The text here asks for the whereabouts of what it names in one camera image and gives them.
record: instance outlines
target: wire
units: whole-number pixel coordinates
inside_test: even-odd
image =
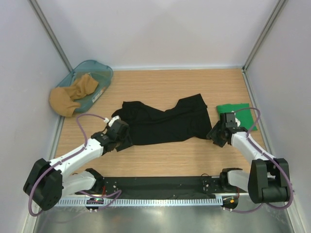
[[[294,191],[293,191],[293,187],[292,187],[292,184],[290,182],[290,179],[288,178],[288,176],[286,175],[285,171],[281,168],[281,166],[276,162],[274,161],[274,159],[272,159],[269,155],[267,155],[264,151],[262,151],[257,145],[255,142],[253,142],[253,140],[251,139],[251,137],[249,137],[252,129],[256,126],[256,124],[258,123],[259,119],[260,119],[260,115],[261,115],[261,112],[258,108],[254,108],[254,107],[248,107],[248,108],[241,108],[237,111],[235,111],[235,113],[239,112],[239,111],[243,111],[243,110],[248,110],[248,109],[253,109],[253,110],[256,110],[257,113],[258,113],[258,116],[254,122],[254,124],[248,129],[247,133],[246,133],[246,139],[247,141],[259,152],[261,153],[264,157],[266,157],[268,160],[270,160],[275,166],[276,168],[280,171],[280,173],[283,175],[283,177],[285,178],[286,180],[286,183],[287,183],[287,186],[289,188],[289,192],[290,192],[290,199],[288,201],[288,203],[284,206],[281,206],[281,207],[278,207],[278,206],[274,206],[270,203],[267,203],[268,206],[274,208],[274,209],[277,209],[277,210],[285,210],[287,209],[293,202],[293,199],[294,199]],[[247,214],[247,213],[251,213],[251,212],[254,212],[256,210],[258,210],[259,208],[261,208],[263,206],[263,203],[261,203],[258,207],[256,207],[255,209],[253,210],[248,210],[248,211],[240,211],[240,210],[230,210],[228,208],[225,208],[226,210],[229,210],[229,211],[232,211],[232,212],[235,212],[235,213],[240,213],[240,214]]]
[[[113,200],[112,200],[111,202],[109,202],[107,205],[98,207],[98,211],[99,211],[99,210],[104,210],[104,209],[106,209],[108,206],[112,205],[112,203],[114,203],[114,202],[119,198],[119,196],[121,195],[121,190],[117,190],[116,192],[114,192],[114,193],[112,193],[112,194],[104,195],[104,196],[94,196],[94,195],[91,195],[91,194],[86,193],[86,192],[84,192],[84,191],[80,191],[80,193],[82,193],[82,194],[84,194],[84,195],[87,195],[87,196],[89,196],[89,197],[91,197],[91,198],[95,198],[95,199],[98,199],[98,198],[100,198],[100,199],[109,198],[109,197],[112,197],[112,196],[114,196],[114,195],[117,194],[116,197],[113,198]],[[54,220],[53,220],[53,223],[60,223],[60,224],[68,223],[68,222],[71,222],[72,220],[76,219],[77,217],[79,217],[79,216],[85,214],[85,213],[86,213],[86,212],[79,213],[79,214],[77,214],[75,217],[73,217],[72,219],[69,219],[69,220],[66,220],[66,221],[54,221]]]
[[[102,116],[99,116],[99,115],[96,115],[96,114],[90,114],[90,113],[83,113],[83,114],[80,114],[79,116],[77,116],[76,118],[76,122],[83,134],[83,137],[84,137],[84,146],[78,150],[77,152],[73,153],[72,155],[68,156],[67,158],[61,160],[61,161],[58,161],[57,163],[53,164],[51,167],[49,167],[47,170],[45,170],[41,176],[39,176],[39,178],[36,180],[36,182],[34,183],[33,185],[33,188],[31,189],[30,191],[30,195],[29,195],[29,199],[28,199],[28,211],[29,211],[29,214],[33,217],[37,217],[39,216],[43,210],[40,210],[38,213],[34,213],[33,210],[32,210],[32,200],[33,200],[33,197],[34,197],[34,193],[35,193],[35,190],[36,188],[38,187],[39,183],[41,182],[41,180],[51,171],[53,170],[56,166],[62,164],[63,162],[67,161],[68,159],[71,159],[73,158],[74,156],[80,154],[82,151],[84,151],[85,147],[87,146],[87,136],[86,136],[86,132],[84,131],[81,123],[79,122],[79,118],[80,117],[83,117],[83,116],[92,116],[92,117],[98,117],[102,120],[105,120],[106,118],[105,117],[102,117]]]
[[[237,192],[238,192],[238,197],[237,197],[237,199],[239,199],[239,197],[240,197],[240,189],[237,187]]]

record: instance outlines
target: white wall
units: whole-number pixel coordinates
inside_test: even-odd
[[[22,191],[34,162],[47,157],[57,115],[49,91],[68,71],[26,0],[0,2],[0,226],[20,233]]]
[[[311,1],[289,0],[248,74],[277,157],[311,222]]]
[[[242,67],[277,0],[39,0],[73,67]]]

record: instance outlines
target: green cloth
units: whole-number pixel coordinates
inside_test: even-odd
[[[249,108],[249,103],[239,103],[239,104],[229,103],[224,105],[218,105],[216,107],[219,116],[220,113],[231,113],[232,111],[237,111],[241,108]],[[240,127],[245,127],[247,130],[254,124],[250,109],[237,112],[235,114],[235,117],[241,122]]]

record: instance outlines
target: metal plate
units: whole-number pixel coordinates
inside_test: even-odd
[[[248,196],[240,196],[237,209],[254,207]],[[294,233],[287,211],[267,205],[251,214],[230,213],[219,206],[118,207],[97,213],[89,213],[85,207],[54,207],[38,218],[34,230],[34,233],[87,232]]]

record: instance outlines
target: metal frame edge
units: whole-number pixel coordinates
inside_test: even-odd
[[[254,96],[254,91],[253,91],[252,86],[250,84],[247,71],[248,71],[253,59],[255,58],[257,52],[259,51],[260,47],[264,43],[264,40],[268,36],[272,27],[274,26],[277,18],[279,17],[282,10],[284,9],[287,2],[288,2],[288,0],[279,0],[277,2],[276,6],[274,7],[274,9],[273,9],[273,11],[272,11],[267,23],[266,23],[266,25],[264,26],[260,36],[258,37],[258,40],[256,41],[251,53],[249,54],[249,56],[245,62],[245,65],[242,68],[242,74],[243,74],[243,78],[245,81],[247,91],[249,93],[249,97],[251,99],[252,105],[256,108],[260,108],[260,107],[258,107],[258,104],[256,103],[256,97]],[[267,151],[272,153],[272,154],[275,154],[273,147],[269,143],[271,140],[269,138],[269,135],[266,133],[266,130],[265,130],[266,127],[265,127],[264,121],[262,121],[262,119],[261,119],[258,123],[259,123],[261,135],[262,135],[262,138],[263,138],[263,141],[265,143]],[[287,209],[287,212],[288,212],[289,219],[292,223],[292,226],[293,226],[293,229],[295,232],[297,232],[297,233],[310,232],[307,224],[304,224],[303,217],[300,214],[302,212],[302,209],[301,209],[301,205],[299,204],[299,199],[297,199],[297,196],[296,196],[296,198],[294,198],[293,204]]]
[[[182,66],[182,67],[111,67],[114,71],[140,71],[140,70],[200,70],[200,69],[241,69],[242,65],[222,66]]]
[[[53,45],[54,45],[55,49],[57,50],[59,56],[61,57],[62,61],[64,62],[66,68],[69,70],[69,72],[71,72],[72,66],[71,66],[65,52],[63,51],[60,43],[58,42],[51,26],[49,25],[49,23],[45,17],[45,15],[43,14],[38,2],[36,0],[28,0],[28,2],[32,6],[35,14],[37,15],[37,17],[39,19],[39,21],[42,23],[44,30],[46,31],[47,35],[51,39],[51,42],[53,43]]]
[[[60,134],[62,132],[63,124],[64,124],[65,118],[63,116],[59,116],[56,122],[56,129],[54,131],[54,137],[52,139],[52,144],[48,153],[47,160],[51,160],[55,157]],[[35,213],[39,212],[39,207],[33,203],[33,210]],[[27,217],[24,223],[24,227],[22,232],[23,233],[32,233],[35,229],[35,223],[37,218],[32,217],[29,213],[27,213]]]
[[[265,38],[269,34],[274,23],[276,22],[276,19],[280,15],[281,11],[283,10],[283,8],[285,7],[287,2],[288,2],[288,0],[278,0],[276,6],[274,7],[274,9],[272,11],[272,13],[270,14],[268,21],[266,22],[265,26],[263,27],[263,30],[261,31],[255,45],[253,46],[251,53],[249,54],[248,58],[246,59],[243,70],[247,70],[249,68],[249,66],[252,63],[257,51],[259,50],[259,48],[263,44]]]

